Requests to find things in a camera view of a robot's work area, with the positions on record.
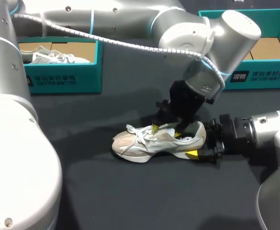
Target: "white cable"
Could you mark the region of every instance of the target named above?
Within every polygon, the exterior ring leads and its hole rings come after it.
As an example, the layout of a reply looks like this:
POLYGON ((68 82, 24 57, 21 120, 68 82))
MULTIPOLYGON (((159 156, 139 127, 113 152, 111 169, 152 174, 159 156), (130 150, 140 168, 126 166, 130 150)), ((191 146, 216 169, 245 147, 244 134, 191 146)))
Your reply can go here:
MULTIPOLYGON (((12 18, 22 18, 22 19, 27 19, 27 20, 31 20, 31 21, 34 21, 34 22, 42 23, 42 19, 40 19, 38 17, 30 16, 30 15, 25 15, 25 14, 14 14, 11 17, 12 18)), ((49 26, 51 28, 54 28, 54 29, 59 30, 59 31, 64 31, 65 33, 68 33, 68 34, 71 34, 71 35, 74 35, 74 36, 77 36, 77 37, 84 37, 84 38, 88 38, 88 39, 92 39, 92 40, 96 40, 96 41, 101 41, 101 42, 104 42, 104 43, 114 44, 114 45, 118 45, 118 46, 124 46, 124 47, 133 48, 133 49, 139 49, 139 50, 157 52, 157 53, 188 55, 188 56, 194 56, 194 57, 197 57, 197 58, 200 58, 201 55, 202 55, 200 53, 187 51, 187 50, 162 49, 162 48, 154 48, 154 47, 148 47, 148 46, 140 46, 140 45, 131 44, 131 43, 127 43, 127 42, 115 41, 115 40, 112 40, 112 39, 108 39, 108 38, 104 38, 104 37, 80 32, 80 31, 77 31, 77 30, 65 28, 63 26, 56 25, 56 24, 54 24, 50 21, 47 21, 47 20, 45 20, 45 23, 46 23, 47 26, 49 26)), ((220 90, 223 90, 225 88, 225 81, 222 78, 222 75, 221 75, 220 71, 213 64, 213 62, 210 59, 208 59, 207 57, 203 57, 203 61, 206 62, 211 67, 211 69, 216 73, 216 76, 217 76, 217 78, 220 82, 220 85, 221 85, 220 90)))

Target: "shoe box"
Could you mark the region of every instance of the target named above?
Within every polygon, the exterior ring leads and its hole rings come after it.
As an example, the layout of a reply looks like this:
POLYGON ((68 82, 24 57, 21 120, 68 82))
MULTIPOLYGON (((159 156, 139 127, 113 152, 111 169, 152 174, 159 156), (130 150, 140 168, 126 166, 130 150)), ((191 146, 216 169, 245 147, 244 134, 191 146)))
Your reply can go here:
POLYGON ((24 64, 31 94, 101 92, 101 42, 73 37, 31 37, 19 42, 19 49, 23 51, 33 51, 39 46, 73 54, 90 63, 24 64))
MULTIPOLYGON (((280 9, 237 10, 252 19, 262 36, 226 81, 226 90, 280 89, 280 9)), ((199 11, 219 18, 224 11, 199 11)))

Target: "white shoelace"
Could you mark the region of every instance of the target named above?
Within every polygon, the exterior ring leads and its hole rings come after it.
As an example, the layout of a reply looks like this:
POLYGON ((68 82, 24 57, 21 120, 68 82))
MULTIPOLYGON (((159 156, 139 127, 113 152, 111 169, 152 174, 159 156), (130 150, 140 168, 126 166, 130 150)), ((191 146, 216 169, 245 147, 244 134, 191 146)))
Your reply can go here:
POLYGON ((147 126, 142 129, 136 129, 135 127, 131 125, 126 125, 127 132, 130 134, 135 134, 135 138, 133 142, 122 152, 122 154, 126 151, 128 151, 136 142, 139 142, 143 144, 146 147, 146 142, 149 141, 156 141, 156 138, 147 137, 147 135, 152 135, 153 134, 153 126, 147 126))
POLYGON ((56 51, 58 54, 55 56, 54 53, 50 53, 49 56, 53 58, 49 61, 49 63, 74 63, 75 62, 75 56, 72 54, 62 54, 58 51, 56 51))

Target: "shoe sole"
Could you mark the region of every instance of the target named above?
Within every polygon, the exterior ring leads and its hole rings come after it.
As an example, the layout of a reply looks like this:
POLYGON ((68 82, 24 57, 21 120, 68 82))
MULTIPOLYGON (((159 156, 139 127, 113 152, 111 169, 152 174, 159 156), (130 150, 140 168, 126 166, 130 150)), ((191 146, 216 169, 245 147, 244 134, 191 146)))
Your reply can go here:
MULTIPOLYGON (((201 145, 198 145, 198 146, 195 146, 191 149, 189 149, 188 151, 183 151, 183 152, 177 152, 177 151, 160 151, 160 152, 168 152, 170 154, 173 154, 175 157, 178 157, 180 159, 185 159, 185 160, 192 160, 191 157, 189 157, 189 155, 187 154, 187 152, 189 151, 194 151, 194 150, 198 150, 200 149, 201 147, 203 146, 203 143, 201 145)), ((130 157, 130 156, 125 156, 125 155, 122 155, 120 153, 117 153, 116 151, 114 151, 118 156, 124 158, 125 160, 128 160, 128 161, 132 161, 132 162, 136 162, 136 163, 145 163, 147 162, 150 158, 152 158, 155 154, 157 154, 158 152, 156 153, 152 153, 152 155, 147 155, 147 156, 143 156, 143 157, 130 157)))

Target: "white sneaker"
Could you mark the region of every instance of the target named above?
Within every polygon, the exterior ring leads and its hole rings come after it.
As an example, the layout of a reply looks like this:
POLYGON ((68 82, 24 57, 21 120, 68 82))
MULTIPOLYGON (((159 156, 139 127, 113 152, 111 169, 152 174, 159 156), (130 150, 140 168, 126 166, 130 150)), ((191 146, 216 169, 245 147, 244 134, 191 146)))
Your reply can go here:
POLYGON ((175 138, 175 129, 171 124, 160 126, 153 134, 153 126, 134 128, 127 125, 127 131, 113 138, 113 151, 120 157, 137 163, 147 162, 158 152, 166 151, 178 158, 190 159, 187 152, 197 150, 206 141, 206 130, 203 123, 193 138, 175 138))
POLYGON ((90 63, 90 61, 75 57, 72 54, 63 54, 56 50, 49 50, 40 46, 34 51, 21 51, 23 61, 31 61, 31 64, 50 63, 90 63))

